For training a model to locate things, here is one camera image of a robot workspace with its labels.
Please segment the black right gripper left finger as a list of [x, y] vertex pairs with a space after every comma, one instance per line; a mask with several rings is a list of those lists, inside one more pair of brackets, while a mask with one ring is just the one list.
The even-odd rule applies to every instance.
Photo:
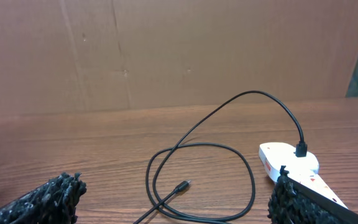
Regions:
[[74, 224], [76, 206], [87, 191], [80, 173], [61, 173], [0, 208], [0, 224]]

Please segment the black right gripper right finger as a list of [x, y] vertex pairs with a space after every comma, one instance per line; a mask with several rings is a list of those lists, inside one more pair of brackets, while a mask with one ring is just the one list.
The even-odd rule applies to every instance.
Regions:
[[358, 224], [358, 214], [303, 185], [281, 166], [268, 202], [267, 217], [274, 224]]

